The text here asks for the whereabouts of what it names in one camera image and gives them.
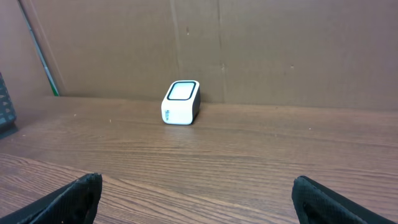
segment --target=black mesh object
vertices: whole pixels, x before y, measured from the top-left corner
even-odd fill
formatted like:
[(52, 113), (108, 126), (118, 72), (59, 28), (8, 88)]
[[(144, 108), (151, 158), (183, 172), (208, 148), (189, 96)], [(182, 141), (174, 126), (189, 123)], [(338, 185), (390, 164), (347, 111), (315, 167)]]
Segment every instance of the black mesh object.
[(0, 219), (0, 224), (92, 224), (101, 198), (102, 176), (86, 174)]
[(16, 118), (6, 84), (0, 73), (0, 133), (12, 126)]
[(301, 224), (394, 223), (306, 176), (294, 180), (292, 199)]

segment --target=cardboard panel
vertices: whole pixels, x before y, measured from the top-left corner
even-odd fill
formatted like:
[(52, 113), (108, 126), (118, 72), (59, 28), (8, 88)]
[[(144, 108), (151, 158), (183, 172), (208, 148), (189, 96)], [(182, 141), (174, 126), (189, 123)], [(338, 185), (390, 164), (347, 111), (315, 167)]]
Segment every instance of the cardboard panel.
[(24, 6), (64, 96), (159, 100), (178, 79), (168, 1), (29, 0)]
[(395, 0), (220, 0), (226, 102), (398, 109)]
[(52, 96), (17, 1), (0, 1), (0, 29), (0, 71), (14, 105)]
[(201, 84), (203, 101), (224, 102), (217, 0), (171, 0), (181, 79)]

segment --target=device logo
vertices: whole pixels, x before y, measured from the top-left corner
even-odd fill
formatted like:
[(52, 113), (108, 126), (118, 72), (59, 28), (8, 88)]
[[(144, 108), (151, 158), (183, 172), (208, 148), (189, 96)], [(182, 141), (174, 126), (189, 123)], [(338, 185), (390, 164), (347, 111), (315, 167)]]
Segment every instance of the device logo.
[(169, 110), (166, 110), (166, 121), (169, 120), (169, 114), (170, 114), (170, 111), (169, 111)]

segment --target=wooden table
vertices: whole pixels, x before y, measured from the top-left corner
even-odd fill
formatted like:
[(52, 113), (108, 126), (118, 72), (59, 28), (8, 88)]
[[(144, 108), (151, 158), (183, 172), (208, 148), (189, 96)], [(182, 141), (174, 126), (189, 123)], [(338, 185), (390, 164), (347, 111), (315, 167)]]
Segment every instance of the wooden table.
[(43, 98), (0, 140), (0, 216), (87, 172), (96, 223), (298, 223), (307, 175), (398, 222), (398, 113), (204, 104), (191, 126), (159, 102)]

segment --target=white cube-shaped object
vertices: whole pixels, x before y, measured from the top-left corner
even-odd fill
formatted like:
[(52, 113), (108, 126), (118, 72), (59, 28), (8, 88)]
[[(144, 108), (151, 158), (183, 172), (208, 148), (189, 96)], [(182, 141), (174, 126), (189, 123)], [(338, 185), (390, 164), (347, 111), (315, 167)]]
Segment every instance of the white cube-shaped object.
[(173, 82), (162, 102), (166, 124), (192, 124), (200, 107), (200, 86), (195, 80)]

